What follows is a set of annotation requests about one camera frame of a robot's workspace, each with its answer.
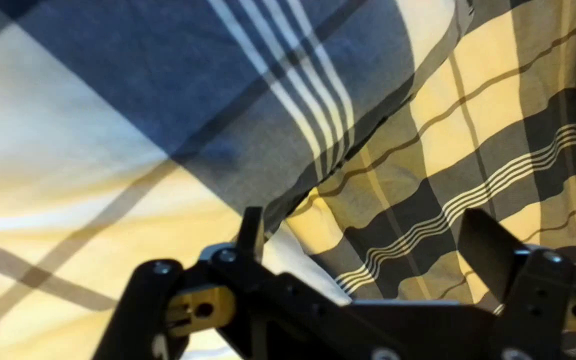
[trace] checkered cloth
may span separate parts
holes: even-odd
[[[467,207],[576,260],[576,5],[0,0],[0,358],[89,358],[245,207],[338,300],[493,306]]]

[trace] white stripe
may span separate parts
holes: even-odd
[[[319,144],[317,144],[317,141],[316,141],[316,136],[313,136],[303,112],[294,105],[294,101],[288,97],[285,88],[278,82],[278,78],[273,78],[268,73],[268,65],[263,63],[259,52],[254,49],[252,40],[248,38],[244,29],[237,25],[237,20],[229,13],[229,9],[223,5],[223,0],[210,0],[210,6],[219,17],[219,20],[226,25],[226,29],[234,37],[234,40],[239,44],[239,49],[244,50],[244,54],[248,56],[248,61],[252,63],[255,73],[263,74],[263,81],[269,86],[272,94],[281,102],[285,112],[298,124],[300,132],[303,135],[303,139],[305,139],[305,142],[310,147],[316,177],[322,179],[322,165],[319,165],[322,148],[319,148]]]
[[[288,0],[288,6],[296,18],[296,22],[300,25],[303,37],[308,38],[308,44],[313,49],[313,54],[317,56],[331,88],[335,91],[335,94],[342,101],[344,107],[344,119],[345,119],[345,131],[347,131],[347,144],[354,144],[354,109],[352,109],[352,101],[347,97],[347,91],[342,82],[342,78],[338,77],[326,49],[322,47],[322,43],[316,38],[311,25],[303,13],[303,6],[300,0]]]
[[[242,6],[248,14],[248,18],[252,20],[252,25],[255,26],[255,31],[259,33],[259,37],[263,38],[265,47],[269,49],[273,61],[284,69],[285,78],[289,81],[289,84],[296,88],[296,92],[301,97],[301,101],[305,102],[305,107],[310,109],[310,112],[313,114],[313,123],[317,124],[317,129],[323,135],[323,153],[326,153],[326,165],[327,169],[331,167],[331,131],[330,124],[323,116],[322,107],[316,102],[316,99],[311,97],[311,92],[308,91],[308,86],[303,84],[303,81],[300,78],[298,70],[292,69],[289,65],[284,63],[285,50],[281,49],[281,44],[278,43],[278,38],[273,37],[272,29],[268,26],[265,18],[261,17],[259,9],[255,6],[255,2],[252,0],[242,0]]]
[[[292,26],[285,20],[284,11],[278,6],[278,2],[263,2],[265,9],[269,11],[273,22],[278,25],[278,29],[281,31],[281,37],[285,38],[289,49],[300,50],[300,54],[303,54],[300,59],[300,69],[305,73],[305,78],[310,81],[311,88],[316,91],[317,97],[322,97],[327,114],[331,116],[331,127],[333,127],[333,141],[344,141],[344,124],[339,119],[339,109],[333,102],[331,94],[327,92],[327,86],[322,82],[319,74],[313,70],[313,65],[310,63],[310,56],[303,52],[303,49],[300,47],[300,40],[296,38]],[[339,144],[339,153],[335,157],[335,163],[344,157],[345,147]]]
[[[442,207],[442,214],[425,222],[417,222],[390,246],[369,249],[366,252],[366,263],[354,272],[339,274],[338,282],[350,293],[369,284],[379,274],[379,265],[383,260],[410,254],[410,250],[423,239],[445,232],[465,209],[482,207],[489,196],[505,191],[520,179],[549,169],[566,147],[576,147],[576,124],[561,127],[549,147],[533,154],[513,159],[504,169],[495,170],[483,184],[451,199]]]

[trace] plaid fabric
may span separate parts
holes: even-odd
[[[189,266],[244,207],[278,230],[268,266],[338,293],[279,222],[469,18],[465,0],[0,0],[0,358],[89,358],[136,265]]]
[[[447,61],[288,225],[354,299],[493,299],[464,209],[576,263],[576,2],[473,2]]]

